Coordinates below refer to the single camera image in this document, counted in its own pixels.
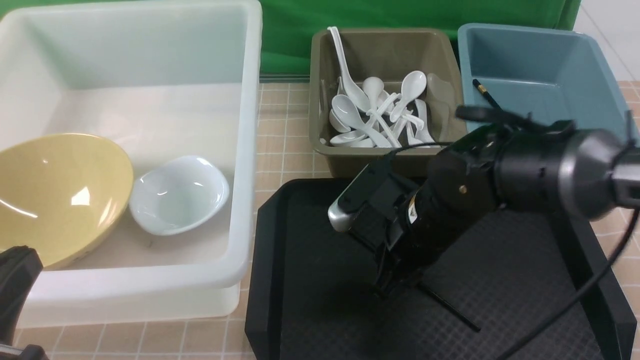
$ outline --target bowl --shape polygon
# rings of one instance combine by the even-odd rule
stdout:
[[[147,232],[169,236],[202,225],[229,198],[229,183],[214,165],[199,156],[183,156],[140,177],[129,208]]]
[[[105,138],[49,135],[0,152],[0,252],[34,248],[46,269],[95,249],[133,186],[127,154]]]

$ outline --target plastic container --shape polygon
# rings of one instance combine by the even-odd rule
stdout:
[[[195,154],[232,189],[215,217],[176,236],[148,234],[126,213],[72,268],[40,275],[20,327],[236,308],[252,238],[260,36],[255,0],[28,8],[0,22],[0,149],[90,133],[120,145],[136,176]]]
[[[572,31],[489,24],[458,30],[462,89],[467,105],[489,106],[478,79],[501,108],[544,124],[575,119],[625,138],[627,103],[591,37]],[[477,123],[469,122],[469,131]]]
[[[432,108],[430,130],[436,140],[453,141],[467,133],[462,121],[454,118],[457,105],[462,103],[460,72],[447,36],[435,29],[340,29],[344,52],[351,77],[359,85],[369,76],[377,76],[385,83],[385,90],[400,92],[405,75],[414,70],[434,73],[450,82],[455,101],[449,105],[445,119]],[[331,99],[337,93],[340,68],[331,34],[317,33],[311,48],[309,140],[316,152],[326,156],[334,177],[354,177],[373,159],[389,149],[354,149],[323,145],[338,134],[329,124]],[[447,134],[441,138],[443,125]],[[425,176],[427,160],[438,149],[412,149],[398,154],[396,171],[405,176]]]

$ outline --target beige floor tile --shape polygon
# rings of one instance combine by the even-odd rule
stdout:
[[[135,355],[113,355],[113,354],[109,354],[109,355],[96,355],[95,356],[95,360],[136,360],[136,356]]]
[[[640,102],[632,102],[629,104],[629,108],[634,112],[634,118],[637,119],[640,117]]]
[[[281,171],[282,154],[260,154],[255,156],[256,171]]]
[[[281,120],[287,116],[287,105],[263,104],[260,105],[258,119],[260,120]]]
[[[67,326],[60,336],[57,352],[94,352],[104,325]]]
[[[312,154],[284,154],[284,171],[313,171]]]
[[[251,284],[251,269],[253,268],[253,263],[249,263],[249,266],[246,268],[246,273],[244,273],[244,277],[242,281],[240,281],[240,290],[248,290],[249,284]]]
[[[606,217],[591,223],[593,232],[596,235],[611,234],[618,231],[624,231],[627,226],[625,219],[617,209],[611,211]]]
[[[289,104],[309,104],[309,90],[291,90]]]
[[[612,235],[601,235],[598,236],[598,241],[600,242],[600,246],[602,247],[602,251],[604,254],[609,257],[611,252],[620,242],[621,234],[612,234]],[[631,240],[625,250],[622,253],[622,256],[639,256],[640,257],[640,249],[638,248],[635,240]]]
[[[270,104],[287,104],[288,90],[270,90],[262,92],[262,106]]]
[[[22,329],[16,329],[13,332],[13,343],[11,345],[17,347],[18,341],[20,340],[20,335],[22,334]]]
[[[140,355],[138,360],[178,360],[178,355]]]
[[[225,355],[225,360],[255,360],[253,354]]]
[[[40,327],[35,329],[24,329],[20,335],[17,346],[24,348],[27,345],[39,345],[45,351],[53,350],[60,332],[61,327]]]
[[[262,84],[263,90],[288,90],[289,84]]]
[[[287,136],[309,136],[308,119],[287,120]]]
[[[253,201],[254,210],[258,211],[258,209],[260,209],[260,207],[269,200],[273,193],[273,191],[255,193],[255,200]]]
[[[291,90],[309,90],[309,83],[291,84]]]
[[[258,122],[258,135],[284,135],[285,120],[262,120]]]
[[[182,355],[182,360],[220,360],[221,358],[220,355]]]
[[[332,179],[333,176],[329,171],[315,172],[314,179]]]
[[[280,187],[279,172],[259,172],[255,175],[256,190],[277,190]]]
[[[282,174],[282,184],[295,179],[311,179],[313,176],[313,172],[285,172]]]
[[[640,97],[638,97],[637,92],[632,88],[621,88],[622,95],[625,97],[626,101],[638,102],[640,101]]]
[[[229,320],[227,352],[251,352],[251,345],[244,334],[244,321]]]
[[[105,357],[98,357],[96,356],[96,360],[112,360],[115,356],[107,356],[107,358]],[[55,354],[53,355],[53,359],[54,360],[92,360],[93,359],[93,355],[82,355],[82,354]],[[129,357],[124,357],[123,359],[121,359],[118,356],[117,360],[135,360],[136,357],[135,356],[129,356]]]
[[[638,348],[640,347],[640,329],[639,329],[640,325],[636,326],[636,336],[634,338],[634,347]]]
[[[309,119],[309,105],[289,105],[287,108],[287,119]]]
[[[287,136],[284,149],[285,152],[313,153],[307,136]]]
[[[284,136],[258,136],[255,152],[258,154],[278,154],[284,150]]]
[[[314,154],[314,171],[329,171],[329,164],[327,163],[326,157],[324,155]]]
[[[140,352],[160,354],[180,352],[185,324],[183,321],[148,323]]]
[[[634,314],[640,314],[640,286],[623,286],[622,291],[624,291]]]
[[[613,265],[618,282],[622,285],[640,286],[640,259],[621,258]]]
[[[231,315],[229,315],[229,318],[244,320],[246,318],[246,303],[248,299],[249,291],[240,291],[240,301],[238,302],[238,307],[236,308],[236,310],[234,310],[233,313],[231,313]]]
[[[104,328],[98,352],[138,352],[144,323],[110,323]]]
[[[221,352],[226,324],[219,320],[189,322],[182,352]]]

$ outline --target spoon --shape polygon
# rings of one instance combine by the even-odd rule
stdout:
[[[416,138],[420,140],[420,142],[434,142],[433,136],[429,132],[429,110],[427,109],[427,103],[416,99],[415,100],[415,108],[418,112],[418,118],[420,118],[424,122],[424,127],[422,129],[417,129],[415,132]],[[425,145],[423,147],[431,147],[436,145]]]
[[[388,106],[385,106],[383,108],[383,105],[385,103],[385,101],[389,98],[389,97],[394,97],[393,100],[391,101],[391,103]],[[382,90],[382,93],[380,94],[380,96],[378,97],[378,113],[383,113],[385,115],[391,115],[391,111],[394,110],[394,101],[400,97],[399,94],[396,94],[395,92],[391,95],[389,95],[388,92]]]
[[[335,26],[330,26],[327,28],[331,33],[331,37],[333,38],[333,44],[335,46],[335,53],[338,55],[338,64],[340,65],[340,74],[342,76],[342,86],[344,87],[344,92],[351,99],[353,104],[362,111],[366,113],[369,110],[369,99],[367,95],[362,91],[362,89],[351,79],[351,75],[349,74],[349,68],[347,67],[347,59],[344,56],[344,48],[342,47],[342,40],[340,39],[340,33],[338,32],[338,28]]]
[[[400,94],[402,97],[391,112],[389,120],[391,122],[396,122],[407,105],[416,100],[418,96],[423,93],[426,87],[427,76],[422,71],[416,70],[407,74],[402,80],[402,86],[400,87]]]
[[[398,142],[397,136],[393,136],[393,132],[389,129],[389,125],[385,119],[383,119],[378,113],[378,98],[380,94],[382,94],[382,90],[385,89],[385,84],[382,82],[380,78],[376,78],[375,76],[371,76],[370,78],[366,78],[362,83],[362,88],[364,89],[365,95],[369,98],[369,110],[367,114],[371,117],[374,117],[382,126],[382,130],[387,134],[387,139],[391,142],[393,147],[400,147],[400,143]]]
[[[329,124],[331,124],[331,126],[333,126],[333,128],[339,133],[348,133],[351,131],[350,127],[344,125],[342,121],[335,116],[333,109],[329,111]]]
[[[416,139],[415,136],[413,135],[413,126],[411,125],[410,122],[407,122],[405,127],[406,127],[406,142],[409,145],[418,145],[419,143],[423,143],[423,141]]]
[[[396,94],[396,93],[391,94],[389,97],[387,97],[382,102],[382,104],[380,104],[380,107],[378,108],[378,111],[381,111],[384,108],[389,108],[389,107],[393,106],[394,101],[398,97],[399,97],[399,94]],[[369,120],[366,123],[366,126],[373,127],[373,129],[378,131],[378,122],[373,118],[369,118]],[[340,144],[340,145],[333,145],[333,146],[347,146],[347,145],[343,145],[343,144],[346,144],[346,143],[349,143],[349,142],[356,142],[356,141],[359,141],[359,140],[363,140],[365,137],[367,137],[367,135],[365,133],[363,133],[362,131],[354,130],[354,131],[350,131],[348,133],[342,133],[342,134],[338,134],[338,135],[334,136],[330,140],[330,143],[332,145],[333,145],[333,143]]]
[[[336,116],[343,124],[362,131],[369,136],[378,147],[391,147],[389,140],[385,139],[382,134],[375,131],[372,127],[364,124],[362,118],[360,118],[360,114],[358,113],[358,108],[356,108],[355,104],[353,104],[353,101],[351,101],[349,97],[346,95],[336,95],[331,100],[331,106],[335,111]]]
[[[336,147],[349,146],[354,142],[365,140],[367,135],[362,131],[350,131],[344,134],[338,134],[329,140],[329,143]]]

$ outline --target black cable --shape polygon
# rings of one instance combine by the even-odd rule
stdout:
[[[518,352],[521,348],[525,347],[531,340],[540,335],[541,332],[550,327],[556,320],[562,317],[573,305],[578,303],[578,301],[582,300],[582,298],[589,293],[598,282],[609,273],[609,269],[611,266],[618,260],[620,254],[625,249],[627,244],[629,243],[629,239],[631,239],[631,234],[633,233],[634,228],[636,227],[636,222],[638,220],[638,214],[640,211],[638,209],[634,210],[633,215],[631,216],[631,221],[627,226],[627,230],[625,234],[622,236],[618,246],[613,250],[613,253],[607,260],[607,265],[597,274],[592,276],[587,282],[582,285],[580,290],[578,290],[575,295],[563,306],[560,310],[548,316],[544,321],[542,321],[538,326],[536,326],[533,330],[531,330],[527,335],[525,335],[520,340],[516,341],[511,347],[509,347],[505,352],[500,355],[497,360],[506,360],[511,357],[513,354]]]

